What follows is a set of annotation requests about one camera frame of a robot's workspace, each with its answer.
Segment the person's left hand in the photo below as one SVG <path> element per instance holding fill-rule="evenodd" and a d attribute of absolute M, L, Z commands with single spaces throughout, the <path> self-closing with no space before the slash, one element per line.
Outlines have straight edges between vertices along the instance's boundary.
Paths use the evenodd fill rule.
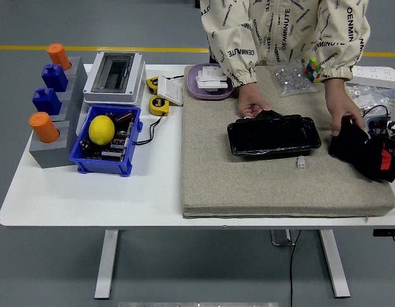
<path fill-rule="evenodd" d="M 343 122 L 350 122 L 364 129 L 364 121 L 357 105 L 347 96 L 325 96 L 327 109 L 332 117 L 331 134 L 338 136 Z"/>

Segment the person's right hand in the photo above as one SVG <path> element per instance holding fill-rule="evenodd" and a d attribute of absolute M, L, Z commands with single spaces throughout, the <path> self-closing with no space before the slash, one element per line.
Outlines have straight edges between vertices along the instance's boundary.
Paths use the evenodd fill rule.
<path fill-rule="evenodd" d="M 238 88 L 238 113 L 242 117 L 254 118 L 260 112 L 271 109 L 256 83 L 245 84 Z"/>

